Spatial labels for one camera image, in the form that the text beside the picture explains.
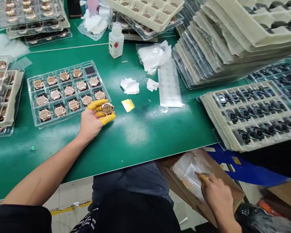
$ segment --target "floor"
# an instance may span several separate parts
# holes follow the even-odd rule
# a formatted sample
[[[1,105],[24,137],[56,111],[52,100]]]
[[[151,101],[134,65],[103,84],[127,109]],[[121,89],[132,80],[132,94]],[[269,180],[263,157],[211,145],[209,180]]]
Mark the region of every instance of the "floor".
[[[64,183],[44,204],[52,214],[52,232],[68,233],[87,214],[87,206],[92,196],[93,177]],[[256,204],[262,196],[261,187],[240,182],[250,203]],[[174,201],[174,211],[180,223],[181,230],[193,228],[207,222],[201,215],[194,211],[187,203],[170,190]]]

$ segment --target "clear plastic bag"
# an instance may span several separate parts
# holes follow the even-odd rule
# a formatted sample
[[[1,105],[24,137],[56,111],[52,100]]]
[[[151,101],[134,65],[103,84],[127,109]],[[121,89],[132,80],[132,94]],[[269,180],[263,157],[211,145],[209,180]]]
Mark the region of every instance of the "clear plastic bag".
[[[191,193],[201,201],[205,201],[201,192],[201,181],[195,172],[209,174],[208,167],[210,165],[202,156],[201,150],[196,149],[186,152],[173,166],[172,170]]]
[[[242,203],[235,219],[249,233],[291,233],[291,221],[284,217],[272,216],[262,208]]]
[[[85,36],[88,36],[89,38],[91,38],[91,39],[93,39],[95,41],[99,40],[103,36],[104,32],[106,31],[106,29],[108,27],[108,24],[106,24],[101,33],[94,34],[91,31],[87,31],[86,27],[84,26],[84,23],[85,23],[85,20],[83,20],[82,23],[80,23],[80,25],[78,26],[79,32],[82,33]]]
[[[166,40],[161,44],[136,44],[136,49],[148,75],[155,75],[157,68],[171,58],[171,45]]]

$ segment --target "white bottle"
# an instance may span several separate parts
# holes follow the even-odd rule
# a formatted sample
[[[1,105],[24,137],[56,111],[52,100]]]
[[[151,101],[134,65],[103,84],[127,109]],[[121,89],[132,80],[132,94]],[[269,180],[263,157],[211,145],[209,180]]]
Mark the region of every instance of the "white bottle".
[[[114,22],[112,30],[109,33],[109,53],[113,58],[122,56],[124,45],[124,35],[122,33],[122,24]]]

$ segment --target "sleeve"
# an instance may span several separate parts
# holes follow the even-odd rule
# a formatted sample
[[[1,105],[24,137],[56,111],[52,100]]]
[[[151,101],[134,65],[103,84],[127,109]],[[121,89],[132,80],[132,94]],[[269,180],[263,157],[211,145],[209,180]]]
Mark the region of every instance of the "sleeve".
[[[51,223],[52,215],[45,207],[0,205],[0,233],[49,233]]]

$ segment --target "black shirt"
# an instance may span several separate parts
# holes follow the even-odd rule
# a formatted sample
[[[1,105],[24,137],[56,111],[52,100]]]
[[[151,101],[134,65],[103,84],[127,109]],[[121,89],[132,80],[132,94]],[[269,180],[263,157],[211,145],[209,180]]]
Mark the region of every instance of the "black shirt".
[[[52,216],[42,206],[0,205],[0,233],[51,232]],[[171,203],[165,198],[118,190],[105,197],[71,231],[180,232]]]

